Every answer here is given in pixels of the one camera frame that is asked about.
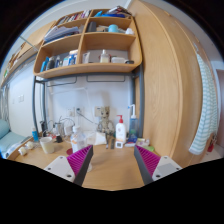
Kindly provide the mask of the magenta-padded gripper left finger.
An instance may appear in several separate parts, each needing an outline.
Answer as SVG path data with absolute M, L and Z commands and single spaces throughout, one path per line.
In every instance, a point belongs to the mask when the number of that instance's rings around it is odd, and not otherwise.
M 81 186 L 84 182 L 92 156 L 93 146 L 89 145 L 68 157 L 58 156 L 44 170 Z

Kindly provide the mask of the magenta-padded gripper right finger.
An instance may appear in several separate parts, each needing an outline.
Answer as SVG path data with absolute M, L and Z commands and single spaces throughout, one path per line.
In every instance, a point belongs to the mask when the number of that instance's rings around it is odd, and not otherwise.
M 181 170 L 169 156 L 158 156 L 149 150 L 135 146 L 134 156 L 145 185 Z

